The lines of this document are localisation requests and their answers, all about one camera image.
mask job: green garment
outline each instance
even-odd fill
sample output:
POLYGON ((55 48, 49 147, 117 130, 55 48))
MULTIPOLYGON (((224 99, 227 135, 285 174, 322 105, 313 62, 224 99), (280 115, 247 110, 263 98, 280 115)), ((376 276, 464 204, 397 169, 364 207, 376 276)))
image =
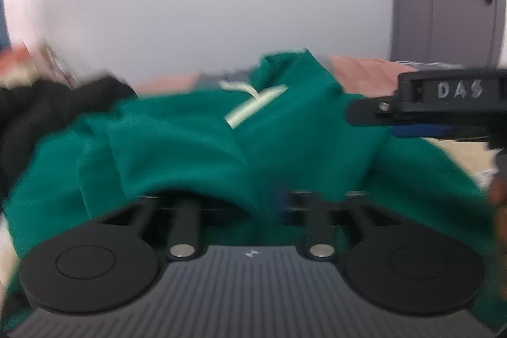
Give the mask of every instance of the green garment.
POLYGON ((358 96, 307 51, 265 57, 250 83, 288 89, 235 129, 224 116, 251 96, 206 90, 123 101, 42 140, 4 207, 19 256, 158 189, 189 189, 248 211, 248 221, 206 233, 207 242, 228 245, 298 241, 300 228, 276 225, 269 182, 330 201, 363 190, 475 248, 489 271, 473 313, 493 329, 507 321, 491 273, 492 211, 442 151, 388 128, 349 126, 344 111, 358 96))

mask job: black circular disc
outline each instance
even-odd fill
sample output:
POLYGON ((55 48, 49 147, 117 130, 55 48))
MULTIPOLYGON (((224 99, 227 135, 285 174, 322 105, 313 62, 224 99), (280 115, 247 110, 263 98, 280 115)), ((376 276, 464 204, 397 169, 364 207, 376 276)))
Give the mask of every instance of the black circular disc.
POLYGON ((157 272, 155 252, 130 228, 90 223, 35 246, 20 280, 36 307, 91 313, 132 301, 157 272))
POLYGON ((411 315, 449 313, 473 302, 484 277, 473 249, 422 226, 374 231, 345 264, 352 287, 367 300, 411 315))

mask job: silver screw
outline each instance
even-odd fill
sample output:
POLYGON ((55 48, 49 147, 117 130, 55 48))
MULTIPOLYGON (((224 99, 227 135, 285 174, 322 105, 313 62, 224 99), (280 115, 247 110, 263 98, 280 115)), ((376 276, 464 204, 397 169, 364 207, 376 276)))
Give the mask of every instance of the silver screw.
POLYGON ((387 112, 387 111, 389 111, 389 104, 387 102, 381 102, 381 103, 379 103, 379 109, 382 112, 387 112))
POLYGON ((195 248, 188 244, 177 244, 173 245, 169 252, 178 258, 187 258, 195 252, 195 248))
POLYGON ((310 253, 319 258, 327 258, 335 253, 335 249, 328 244, 316 244, 310 248, 310 253))

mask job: gray ribbed plate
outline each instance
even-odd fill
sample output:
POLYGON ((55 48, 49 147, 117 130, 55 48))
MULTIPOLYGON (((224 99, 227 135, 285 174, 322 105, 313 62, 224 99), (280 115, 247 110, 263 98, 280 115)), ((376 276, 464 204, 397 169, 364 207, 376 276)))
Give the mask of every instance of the gray ribbed plate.
POLYGON ((295 247, 211 246, 168 266, 152 290, 116 311, 65 316, 37 309, 13 338, 486 338, 469 312, 391 314, 358 297, 328 263, 295 247))

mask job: white lettering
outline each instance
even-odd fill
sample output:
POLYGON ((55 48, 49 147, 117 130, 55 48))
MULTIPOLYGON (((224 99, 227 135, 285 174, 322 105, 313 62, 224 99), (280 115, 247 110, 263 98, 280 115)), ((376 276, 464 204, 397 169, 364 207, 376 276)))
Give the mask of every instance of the white lettering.
POLYGON ((460 95, 462 98, 466 96, 466 89, 465 86, 463 85, 463 81, 460 81, 458 83, 458 87, 456 88, 456 93, 454 94, 454 97, 457 97, 458 95, 460 95))
POLYGON ((472 82, 472 97, 478 98, 482 94, 482 86, 481 86, 481 80, 476 79, 472 82))
POLYGON ((449 95, 449 84, 447 82, 439 83, 439 98, 445 98, 449 95))

